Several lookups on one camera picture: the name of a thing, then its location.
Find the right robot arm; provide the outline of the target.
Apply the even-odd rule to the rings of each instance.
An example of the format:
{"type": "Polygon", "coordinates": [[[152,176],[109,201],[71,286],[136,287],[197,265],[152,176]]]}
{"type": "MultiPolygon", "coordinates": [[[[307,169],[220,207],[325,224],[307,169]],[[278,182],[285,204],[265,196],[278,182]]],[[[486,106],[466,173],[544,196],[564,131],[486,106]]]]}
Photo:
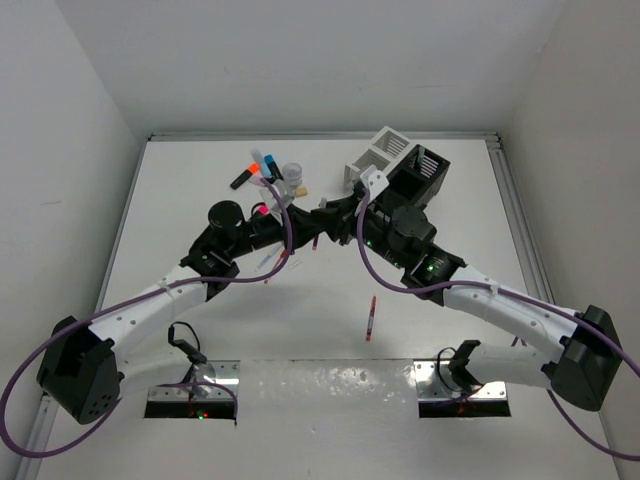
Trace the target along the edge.
{"type": "Polygon", "coordinates": [[[601,409],[622,362],[605,310],[561,308],[500,285],[438,247],[435,227],[416,206],[382,215],[350,196],[313,210],[311,218],[333,241],[356,239],[359,249],[371,248],[403,269],[397,292],[472,315],[525,342],[516,350],[464,341],[436,368],[453,394],[502,381],[547,389],[586,411],[601,409]]]}

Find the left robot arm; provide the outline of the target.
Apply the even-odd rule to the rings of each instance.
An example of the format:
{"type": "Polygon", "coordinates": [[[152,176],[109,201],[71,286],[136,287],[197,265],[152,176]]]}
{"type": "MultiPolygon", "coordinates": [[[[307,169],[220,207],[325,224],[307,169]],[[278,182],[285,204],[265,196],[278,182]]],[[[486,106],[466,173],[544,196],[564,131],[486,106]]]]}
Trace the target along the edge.
{"type": "Polygon", "coordinates": [[[133,382],[129,354],[175,317],[221,293],[239,274],[237,258],[276,243],[297,249],[322,232],[311,213],[295,205],[287,213],[289,227],[277,211],[246,218],[234,201],[214,204],[208,226],[186,256],[142,301],[89,325],[72,316],[56,324],[37,373],[39,385],[81,425],[105,415],[133,382]]]}

